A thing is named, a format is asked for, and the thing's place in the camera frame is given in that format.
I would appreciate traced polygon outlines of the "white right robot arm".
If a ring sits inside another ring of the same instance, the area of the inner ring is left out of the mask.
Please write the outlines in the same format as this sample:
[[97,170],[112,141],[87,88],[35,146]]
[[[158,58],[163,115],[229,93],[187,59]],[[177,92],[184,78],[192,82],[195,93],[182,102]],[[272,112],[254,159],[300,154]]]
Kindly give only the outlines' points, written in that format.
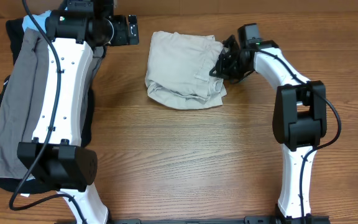
[[325,85],[298,73],[272,40],[264,41],[258,35],[241,40],[230,36],[223,46],[210,71],[212,76],[238,82],[256,72],[276,91],[272,129],[283,152],[277,220],[310,223],[313,160],[327,131]]

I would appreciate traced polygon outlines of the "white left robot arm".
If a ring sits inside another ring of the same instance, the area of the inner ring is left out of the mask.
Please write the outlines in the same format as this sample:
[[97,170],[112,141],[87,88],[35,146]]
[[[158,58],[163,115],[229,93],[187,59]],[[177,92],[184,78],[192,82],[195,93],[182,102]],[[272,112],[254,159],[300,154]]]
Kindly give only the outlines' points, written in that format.
[[39,32],[48,44],[42,110],[31,142],[17,155],[33,176],[65,199],[77,223],[112,222],[94,184],[98,159],[81,145],[81,107],[96,47],[137,45],[135,15],[114,14],[113,0],[67,1],[51,12]]

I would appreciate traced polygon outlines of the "beige cotton shorts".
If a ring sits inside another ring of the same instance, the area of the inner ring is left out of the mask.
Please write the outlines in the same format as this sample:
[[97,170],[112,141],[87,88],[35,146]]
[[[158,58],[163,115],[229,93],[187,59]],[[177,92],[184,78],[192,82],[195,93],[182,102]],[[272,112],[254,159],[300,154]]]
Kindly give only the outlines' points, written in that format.
[[148,97],[177,110],[221,106],[227,94],[223,79],[209,72],[222,50],[214,35],[154,32],[145,75]]

